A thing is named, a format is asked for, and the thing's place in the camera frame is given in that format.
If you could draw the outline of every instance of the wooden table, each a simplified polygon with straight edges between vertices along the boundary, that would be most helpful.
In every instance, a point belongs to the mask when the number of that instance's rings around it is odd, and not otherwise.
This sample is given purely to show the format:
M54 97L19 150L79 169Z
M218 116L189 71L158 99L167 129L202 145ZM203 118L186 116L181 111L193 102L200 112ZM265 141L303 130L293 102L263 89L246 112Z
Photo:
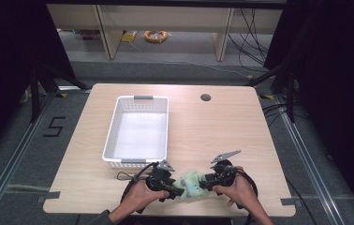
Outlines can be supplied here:
M200 96L208 94L210 101ZM119 204L128 181L119 181L102 160L113 109L119 96L166 96L170 100L168 162L178 179L189 170L213 173L210 161L234 150L230 158L256 181L259 200L272 217L291 217L295 206L276 155L256 91L252 87L159 84L96 84L66 150L51 187L58 199L45 201L48 213L98 214ZM239 217L236 206L227 208L228 197L208 192L200 199L166 200L148 205L152 216Z

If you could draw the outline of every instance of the person's right hand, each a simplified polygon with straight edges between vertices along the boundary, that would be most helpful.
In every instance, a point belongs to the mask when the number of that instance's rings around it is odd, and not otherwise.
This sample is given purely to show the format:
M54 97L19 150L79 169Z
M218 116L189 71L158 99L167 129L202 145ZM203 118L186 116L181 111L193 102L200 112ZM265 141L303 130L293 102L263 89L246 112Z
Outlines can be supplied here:
M242 167L235 167L237 170L243 171ZM268 217L256 193L252 189L250 183L240 174L236 174L235 181L230 187L214 186L213 191L225 194L229 197L227 207L231 207L234 203L241 205L246 209L261 225L271 225L273 222Z
M236 167L237 170L242 170L242 167ZM250 212L251 206L259 204L256 193L250 186L249 182L240 174L236 174L235 181L230 187L214 186L213 191L225 194L229 197L228 207L234 203L243 206L244 209Z

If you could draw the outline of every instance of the person's left hand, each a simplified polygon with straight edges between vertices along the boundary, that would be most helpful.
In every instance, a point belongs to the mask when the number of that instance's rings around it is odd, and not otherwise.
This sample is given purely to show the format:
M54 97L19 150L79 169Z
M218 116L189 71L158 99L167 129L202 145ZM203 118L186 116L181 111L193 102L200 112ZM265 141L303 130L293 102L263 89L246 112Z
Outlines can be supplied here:
M158 199L166 199L168 196L167 191L152 191L145 184L145 180L140 180L131 187L121 204L110 213L110 219L117 224L135 211L143 209L149 203Z

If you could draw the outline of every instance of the gray floor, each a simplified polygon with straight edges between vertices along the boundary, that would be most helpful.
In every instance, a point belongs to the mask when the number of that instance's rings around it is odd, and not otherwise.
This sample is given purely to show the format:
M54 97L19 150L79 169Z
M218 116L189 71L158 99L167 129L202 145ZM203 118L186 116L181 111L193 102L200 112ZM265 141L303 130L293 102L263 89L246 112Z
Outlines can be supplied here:
M239 58L245 67L265 70L247 56L239 57L239 52L230 41L225 60L217 62L211 34L173 32L165 42L152 44L143 40L142 32L139 32L133 44L121 43L113 60L106 58L99 39L82 40L80 35L72 32L62 32L60 37L78 79L87 84L102 82L201 84L207 82L203 79L195 80L197 79L195 76L205 74L209 76L209 84L242 85L247 82L247 76L257 77L261 74L241 67ZM242 40L239 35L233 35L233 38ZM269 46L271 39L272 36L259 36L259 42L265 47ZM247 50L260 57L258 51L252 48ZM146 76L152 75L148 70L148 64L156 64L154 74L159 70L166 71L166 74L159 75L157 80L145 80ZM183 71L184 74L179 77L179 74L173 74L175 71ZM273 78L270 78L257 86L260 95L271 93L269 86L272 80ZM88 94L68 94L66 97L56 97L52 101L0 202L0 224L85 224L94 217L94 215L46 214L42 210L43 203L40 200L52 184L87 97ZM271 99L261 99L260 103L262 107L276 104ZM0 175L29 126L30 107L30 101L22 104L0 142ZM327 149L311 121L306 118L303 107L295 107L295 113L299 115L296 116L296 126L345 223L354 224L354 196L334 163L325 157ZM66 118L58 120L56 124L62 126L63 131L56 139L46 138L45 134L54 132L48 129L54 116ZM267 122L270 124L270 132L285 176L299 190L317 224L331 224L281 116L278 114L269 116ZM298 200L293 189L291 193L293 198ZM235 218L234 224L242 224L243 221L243 217ZM275 224L313 224L306 209L299 205L294 217L273 217L273 221Z

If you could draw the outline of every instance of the black tape mark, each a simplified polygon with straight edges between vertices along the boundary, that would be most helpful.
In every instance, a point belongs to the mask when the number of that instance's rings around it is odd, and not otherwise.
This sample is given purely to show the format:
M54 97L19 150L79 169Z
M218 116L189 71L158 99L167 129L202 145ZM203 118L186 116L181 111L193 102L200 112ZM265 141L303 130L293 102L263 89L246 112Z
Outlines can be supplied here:
M44 203L48 199L59 199L60 198L60 191L49 192L45 196L37 197L37 203Z
M293 205L296 203L294 199L280 199L282 205Z
M66 117L65 116L54 116L52 118L52 121L51 123L49 124L48 128L56 128L58 129L58 132L57 134L45 134L43 135L43 137L46 137L46 138L53 138L53 137L58 137L60 136L60 133L61 133L61 130L63 129L63 127L60 127L60 126L53 126L52 124L54 123L54 120L56 119L65 119Z

